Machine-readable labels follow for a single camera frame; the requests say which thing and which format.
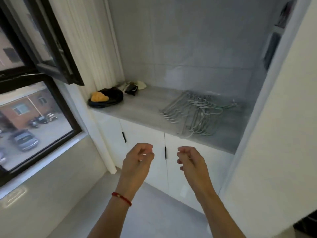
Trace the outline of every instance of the white window sill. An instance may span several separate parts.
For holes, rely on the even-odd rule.
[[[5,197],[7,194],[9,194],[11,191],[16,189],[18,186],[20,186],[23,182],[28,180],[30,177],[35,175],[42,168],[47,166],[50,162],[52,162],[57,157],[59,157],[66,150],[73,147],[75,144],[77,144],[80,140],[82,140],[86,136],[87,136],[86,132],[79,133],[78,135],[73,137],[71,140],[69,140],[65,144],[63,144],[61,147],[56,149],[54,152],[50,153],[48,156],[41,159],[36,164],[32,165],[26,171],[22,172],[21,174],[19,174],[18,176],[14,177],[12,180],[10,180],[8,183],[6,183],[2,187],[0,187],[0,200],[3,197]]]

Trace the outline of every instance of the red bracelet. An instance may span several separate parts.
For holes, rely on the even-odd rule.
[[[113,192],[111,195],[117,196],[117,197],[121,198],[122,200],[124,200],[125,202],[127,202],[127,203],[129,204],[129,206],[132,205],[131,201],[129,201],[127,198],[125,198],[124,196],[120,195],[120,194],[117,193],[117,192]]]

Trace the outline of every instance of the hand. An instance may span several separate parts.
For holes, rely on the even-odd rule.
[[[154,158],[151,144],[136,144],[126,155],[116,192],[132,201],[143,184]]]
[[[203,156],[194,147],[179,147],[178,151],[177,163],[183,164],[180,170],[184,171],[185,178],[195,192],[197,200],[201,202],[206,197],[216,195]]]

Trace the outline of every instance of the pavement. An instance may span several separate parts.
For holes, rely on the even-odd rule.
[[[5,149],[7,159],[2,166],[6,170],[13,169],[72,130],[72,127],[63,114],[55,115],[58,117],[57,120],[49,122],[48,124],[39,124],[39,128],[28,128],[28,130],[39,140],[38,146],[33,149],[20,151],[13,141],[8,139],[11,133],[0,134],[2,136],[0,139],[0,147]]]

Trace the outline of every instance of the black handle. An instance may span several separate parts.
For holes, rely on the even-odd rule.
[[[123,131],[122,131],[122,135],[123,135],[124,141],[126,142],[126,138]]]

